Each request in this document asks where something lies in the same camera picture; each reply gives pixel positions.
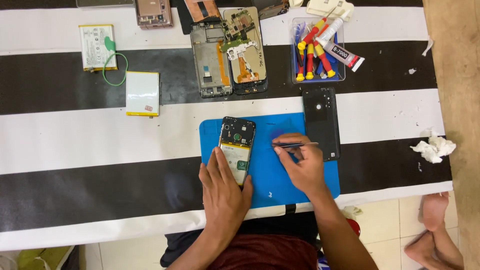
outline hand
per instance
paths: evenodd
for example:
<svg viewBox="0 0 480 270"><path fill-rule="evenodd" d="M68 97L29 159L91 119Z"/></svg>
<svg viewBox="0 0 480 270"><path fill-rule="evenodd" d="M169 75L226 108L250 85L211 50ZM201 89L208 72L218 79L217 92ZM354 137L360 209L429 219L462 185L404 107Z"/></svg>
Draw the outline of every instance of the hand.
<svg viewBox="0 0 480 270"><path fill-rule="evenodd" d="M204 186L205 231L230 241L250 209L252 178L247 176L242 192L220 147L213 149L207 166L200 164L198 176Z"/></svg>
<svg viewBox="0 0 480 270"><path fill-rule="evenodd" d="M300 133L288 133L280 135L272 142L309 143L310 139ZM307 197L314 196L316 193L326 190L327 187L324 181L324 156L318 147L315 145L287 149L275 147L274 150L278 154L285 170L287 170L293 185L303 191ZM299 162L293 162L288 153L292 153Z"/></svg>

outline tile floor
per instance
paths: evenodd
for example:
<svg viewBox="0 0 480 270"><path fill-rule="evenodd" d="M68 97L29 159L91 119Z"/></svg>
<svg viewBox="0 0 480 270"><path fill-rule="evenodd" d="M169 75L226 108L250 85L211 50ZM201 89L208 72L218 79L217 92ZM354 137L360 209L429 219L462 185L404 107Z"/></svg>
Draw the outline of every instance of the tile floor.
<svg viewBox="0 0 480 270"><path fill-rule="evenodd" d="M421 196L411 196L357 206L363 214L357 216L360 240L372 255L380 270L416 270L420 265L403 252L405 245L423 232L418 222ZM458 246L458 220L455 197L450 192L445 224L450 237ZM85 245L88 270L160 270L158 263L167 241L163 235Z"/></svg>

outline blue silicone mat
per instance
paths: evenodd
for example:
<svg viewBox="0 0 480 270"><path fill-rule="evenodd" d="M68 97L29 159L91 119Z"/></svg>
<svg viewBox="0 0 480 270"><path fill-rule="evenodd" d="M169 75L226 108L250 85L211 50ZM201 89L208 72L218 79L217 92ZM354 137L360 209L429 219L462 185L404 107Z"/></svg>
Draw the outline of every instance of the blue silicone mat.
<svg viewBox="0 0 480 270"><path fill-rule="evenodd" d="M287 113L265 116L242 117L256 123L253 149L248 174L252 175L252 208L309 202L307 196L297 189L288 177L285 168L273 151L272 139L284 133L305 134L303 113ZM205 120L200 124L202 162L207 163L212 149L218 146L222 119ZM325 162L325 182L333 198L340 195L336 161Z"/></svg>

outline green rubber band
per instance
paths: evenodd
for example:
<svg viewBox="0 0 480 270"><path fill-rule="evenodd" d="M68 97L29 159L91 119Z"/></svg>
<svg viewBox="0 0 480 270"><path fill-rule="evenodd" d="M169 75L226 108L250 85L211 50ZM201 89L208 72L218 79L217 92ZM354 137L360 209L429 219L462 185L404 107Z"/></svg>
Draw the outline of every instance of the green rubber band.
<svg viewBox="0 0 480 270"><path fill-rule="evenodd" d="M109 82L109 81L107 80L107 78L105 77L105 67L107 66L107 64L108 64L108 62L110 61L110 59L112 59L112 57L113 57L114 55L116 55L116 54L123 56L123 57L125 58L125 62L127 63L127 67L125 68L125 75L123 76L123 80L122 80L119 84L113 84L113 83ZM120 85L122 85L122 84L125 82L125 79L127 78L127 70L128 70L128 60L127 60L127 57L126 57L125 55L119 53L119 52L114 52L114 53L112 53L112 54L107 58L107 60L105 61L105 64L103 65L102 74L103 74L103 78L105 79L105 81L107 82L107 84L109 84L109 85L111 85L111 86L120 86Z"/></svg>

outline left hand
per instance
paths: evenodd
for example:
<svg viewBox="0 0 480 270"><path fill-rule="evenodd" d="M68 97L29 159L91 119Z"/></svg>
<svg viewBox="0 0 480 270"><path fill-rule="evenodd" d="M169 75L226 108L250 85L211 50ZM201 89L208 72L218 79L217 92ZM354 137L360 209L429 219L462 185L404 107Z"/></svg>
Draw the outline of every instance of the left hand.
<svg viewBox="0 0 480 270"><path fill-rule="evenodd" d="M233 239L252 203L252 178L247 176L240 190L220 147L215 147L208 165L200 164L207 219L205 231Z"/></svg>

